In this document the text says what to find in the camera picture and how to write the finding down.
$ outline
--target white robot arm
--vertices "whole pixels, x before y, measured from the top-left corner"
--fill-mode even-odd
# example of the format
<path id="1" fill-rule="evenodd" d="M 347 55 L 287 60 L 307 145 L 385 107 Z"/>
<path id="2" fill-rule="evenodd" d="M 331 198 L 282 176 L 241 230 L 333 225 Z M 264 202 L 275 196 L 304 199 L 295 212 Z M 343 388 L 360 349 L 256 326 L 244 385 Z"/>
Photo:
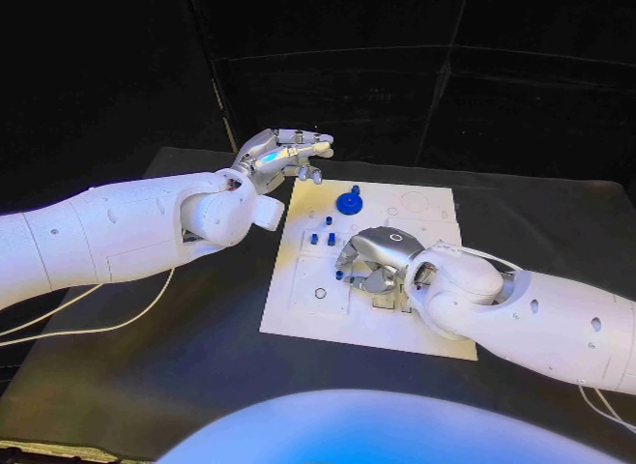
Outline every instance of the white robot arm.
<path id="1" fill-rule="evenodd" d="M 337 269 L 357 256 L 372 274 L 344 281 L 369 293 L 390 292 L 401 281 L 409 305 L 445 338 L 471 338 L 496 356 L 558 380 L 636 394 L 634 302 L 461 246 L 424 249 L 390 227 L 353 237 Z"/>
<path id="2" fill-rule="evenodd" d="M 232 168 L 89 188 L 61 203 L 0 217 L 0 309 L 52 290 L 151 276 L 268 230 L 282 204 L 265 196 L 285 175 L 313 178 L 308 156 L 331 137 L 264 130 Z"/>

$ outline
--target white platform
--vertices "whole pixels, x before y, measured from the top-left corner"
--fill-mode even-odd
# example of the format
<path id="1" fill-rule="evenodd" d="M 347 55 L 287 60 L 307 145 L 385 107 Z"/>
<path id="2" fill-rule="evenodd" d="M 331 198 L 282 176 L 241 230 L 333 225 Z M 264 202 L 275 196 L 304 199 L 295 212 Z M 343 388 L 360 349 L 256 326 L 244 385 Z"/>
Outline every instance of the white platform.
<path id="1" fill-rule="evenodd" d="M 344 216 L 334 202 L 353 185 L 360 186 L 363 207 Z M 324 223 L 327 216 L 331 225 Z M 373 307 L 370 295 L 334 278 L 343 245 L 360 230 L 380 225 L 408 232 L 425 247 L 438 240 L 461 245 L 450 188 L 344 181 L 316 186 L 295 181 L 259 331 L 474 361 L 474 342 L 439 337 L 405 307 L 402 292 L 376 299 L 376 306 L 393 309 Z M 330 232 L 334 246 L 327 245 Z M 367 273 L 357 260 L 353 274 Z"/>

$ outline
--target blue light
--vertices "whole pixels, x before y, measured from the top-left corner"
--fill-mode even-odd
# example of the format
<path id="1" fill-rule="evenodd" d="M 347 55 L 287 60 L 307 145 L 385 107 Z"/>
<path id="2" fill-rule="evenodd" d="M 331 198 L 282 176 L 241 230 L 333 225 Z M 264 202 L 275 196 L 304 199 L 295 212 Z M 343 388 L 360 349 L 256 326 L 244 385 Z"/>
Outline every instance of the blue light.
<path id="1" fill-rule="evenodd" d="M 268 162 L 271 161 L 274 158 L 275 158 L 275 155 L 278 154 L 278 152 L 271 152 L 265 157 L 262 157 L 259 159 L 261 162 Z"/>

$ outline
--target gray tabletop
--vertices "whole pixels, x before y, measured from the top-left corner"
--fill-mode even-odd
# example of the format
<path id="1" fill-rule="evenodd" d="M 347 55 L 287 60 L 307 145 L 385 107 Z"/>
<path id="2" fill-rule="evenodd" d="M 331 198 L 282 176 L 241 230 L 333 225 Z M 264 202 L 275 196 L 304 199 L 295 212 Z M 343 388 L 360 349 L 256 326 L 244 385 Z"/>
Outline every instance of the gray tabletop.
<path id="1" fill-rule="evenodd" d="M 163 149 L 147 177 L 213 171 L 232 160 Z M 620 185 L 329 160 L 317 166 L 327 179 L 452 188 L 467 247 L 636 301 L 636 212 Z M 272 196 L 287 205 L 290 193 L 285 182 Z M 259 333 L 278 241 L 280 232 L 251 228 L 239 245 L 177 269 L 134 324 L 36 342 L 0 399 L 0 438 L 156 459 L 206 423 L 265 399 L 372 389 L 481 407 L 636 462 L 636 436 L 597 416 L 575 386 L 481 348 L 480 360 L 467 362 Z M 53 316 L 45 332 L 125 320 L 164 278 L 102 287 Z M 636 422 L 636 397 L 611 398 Z"/>

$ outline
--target screw hole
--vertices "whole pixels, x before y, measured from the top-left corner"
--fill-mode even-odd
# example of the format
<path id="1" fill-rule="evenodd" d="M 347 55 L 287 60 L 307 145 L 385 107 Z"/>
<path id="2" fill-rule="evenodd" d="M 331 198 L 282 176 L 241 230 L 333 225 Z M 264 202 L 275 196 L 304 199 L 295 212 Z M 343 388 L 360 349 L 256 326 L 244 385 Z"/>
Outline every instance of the screw hole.
<path id="1" fill-rule="evenodd" d="M 601 319 L 598 317 L 592 317 L 589 324 L 592 325 L 594 332 L 598 332 L 601 330 Z"/>

